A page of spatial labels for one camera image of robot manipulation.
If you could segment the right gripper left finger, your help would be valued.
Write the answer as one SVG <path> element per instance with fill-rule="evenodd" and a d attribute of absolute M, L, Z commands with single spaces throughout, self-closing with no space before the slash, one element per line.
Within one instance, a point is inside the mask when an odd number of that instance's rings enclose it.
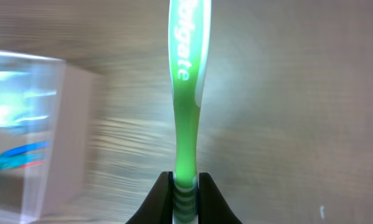
<path fill-rule="evenodd" d="M 145 200 L 126 224 L 172 224 L 173 172 L 160 173 Z"/>

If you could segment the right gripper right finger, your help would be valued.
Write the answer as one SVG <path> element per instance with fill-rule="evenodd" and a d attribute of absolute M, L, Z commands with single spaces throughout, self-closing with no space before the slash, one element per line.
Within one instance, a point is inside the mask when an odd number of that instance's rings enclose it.
<path fill-rule="evenodd" d="M 199 174 L 199 224 L 242 224 L 208 172 Z"/>

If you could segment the blue disposable razor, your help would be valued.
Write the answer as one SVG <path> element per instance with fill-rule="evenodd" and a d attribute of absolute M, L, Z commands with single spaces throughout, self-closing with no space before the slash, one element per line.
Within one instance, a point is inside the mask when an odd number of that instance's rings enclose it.
<path fill-rule="evenodd" d="M 41 141 L 41 142 L 35 142 L 31 144 L 26 144 L 23 146 L 15 147 L 10 150 L 7 150 L 1 154 L 3 157 L 12 157 L 19 154 L 24 154 L 31 151 L 36 151 L 42 148 L 45 148 L 49 146 L 50 142 L 48 141 Z"/>

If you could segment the teal toothpaste tube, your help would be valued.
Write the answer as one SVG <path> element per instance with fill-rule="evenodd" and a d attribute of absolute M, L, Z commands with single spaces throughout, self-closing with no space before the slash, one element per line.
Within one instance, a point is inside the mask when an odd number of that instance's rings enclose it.
<path fill-rule="evenodd" d="M 0 170 L 10 170 L 33 166 L 44 161 L 45 154 L 42 152 L 18 154 L 15 156 L 0 156 Z"/>

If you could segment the clear pump bottle dark liquid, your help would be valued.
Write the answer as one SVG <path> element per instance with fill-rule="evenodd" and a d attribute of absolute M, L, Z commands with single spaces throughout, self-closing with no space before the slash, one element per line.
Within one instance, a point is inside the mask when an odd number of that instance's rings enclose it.
<path fill-rule="evenodd" d="M 0 129 L 23 134 L 50 128 L 62 65 L 0 58 Z"/>

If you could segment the green toothbrush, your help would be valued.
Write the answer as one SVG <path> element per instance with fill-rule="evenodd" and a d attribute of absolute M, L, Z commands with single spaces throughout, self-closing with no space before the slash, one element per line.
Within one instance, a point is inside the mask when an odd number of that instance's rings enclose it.
<path fill-rule="evenodd" d="M 211 0 L 171 0 L 168 56 L 176 130 L 173 220 L 197 223 L 197 133 L 207 68 Z"/>

